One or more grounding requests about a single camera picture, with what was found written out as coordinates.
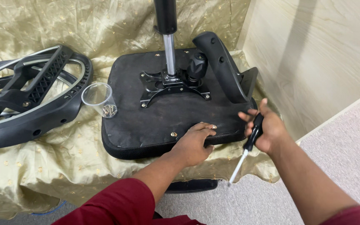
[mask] clear plastic cup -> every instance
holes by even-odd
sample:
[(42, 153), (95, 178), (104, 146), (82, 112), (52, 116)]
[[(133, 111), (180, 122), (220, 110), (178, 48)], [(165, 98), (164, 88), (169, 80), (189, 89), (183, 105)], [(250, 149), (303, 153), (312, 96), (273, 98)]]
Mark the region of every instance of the clear plastic cup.
[(112, 118), (118, 111), (112, 97), (112, 88), (105, 83), (91, 84), (84, 89), (81, 99), (104, 118)]

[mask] black screwdriver handle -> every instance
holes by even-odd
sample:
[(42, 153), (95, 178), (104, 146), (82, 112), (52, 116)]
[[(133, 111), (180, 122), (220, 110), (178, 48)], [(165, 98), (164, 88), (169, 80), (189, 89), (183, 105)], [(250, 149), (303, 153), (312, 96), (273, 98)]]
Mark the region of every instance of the black screwdriver handle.
[(254, 119), (254, 126), (252, 130), (253, 132), (248, 137), (247, 142), (244, 144), (244, 151), (252, 151), (252, 147), (254, 146), (256, 140), (263, 134), (262, 122), (263, 115), (261, 113), (258, 113), (258, 115), (256, 115)]

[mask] blue cable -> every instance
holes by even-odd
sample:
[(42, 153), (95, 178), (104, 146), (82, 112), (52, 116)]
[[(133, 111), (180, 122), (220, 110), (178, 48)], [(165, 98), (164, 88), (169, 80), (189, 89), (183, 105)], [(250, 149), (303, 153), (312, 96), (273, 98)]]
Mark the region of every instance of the blue cable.
[(57, 207), (56, 209), (52, 210), (51, 212), (47, 212), (47, 213), (32, 213), (32, 215), (34, 215), (34, 216), (48, 215), (48, 214), (50, 214), (50, 213), (55, 212), (57, 209), (59, 209), (60, 207), (62, 207), (63, 204), (65, 204), (65, 203), (66, 203), (66, 201), (64, 201), (59, 207)]

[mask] wall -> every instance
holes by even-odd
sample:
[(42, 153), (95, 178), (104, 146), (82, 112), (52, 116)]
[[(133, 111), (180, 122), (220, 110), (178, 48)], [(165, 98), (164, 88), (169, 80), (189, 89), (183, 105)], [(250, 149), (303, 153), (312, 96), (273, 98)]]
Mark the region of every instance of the wall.
[(295, 140), (360, 98), (360, 1), (252, 0), (237, 49)]

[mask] gold polka dot fabric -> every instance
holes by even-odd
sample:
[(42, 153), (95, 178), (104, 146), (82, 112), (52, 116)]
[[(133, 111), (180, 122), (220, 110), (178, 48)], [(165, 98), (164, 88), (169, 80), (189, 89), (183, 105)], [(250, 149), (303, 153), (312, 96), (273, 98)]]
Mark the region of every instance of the gold polka dot fabric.
[[(192, 39), (206, 30), (217, 33), (229, 50), (235, 48), (248, 0), (177, 4), (176, 48), (194, 47)], [(152, 0), (0, 0), (0, 61), (63, 44), (92, 60), (94, 82), (106, 82), (120, 55), (164, 49), (161, 35), (153, 30), (155, 20)], [(243, 52), (231, 54), (238, 68), (246, 70)], [(8, 70), (0, 72), (0, 77), (7, 75)], [(57, 81), (48, 94), (52, 97), (66, 88)], [(205, 162), (185, 168), (175, 181), (228, 180), (242, 154), (241, 147), (241, 142), (216, 146)], [(101, 117), (83, 106), (74, 121), (36, 140), (0, 149), (0, 218), (47, 211), (59, 199), (80, 206), (154, 160), (125, 161), (108, 155), (101, 141)], [(279, 179), (273, 162), (257, 149), (244, 161), (236, 181), (246, 174), (271, 182)]]

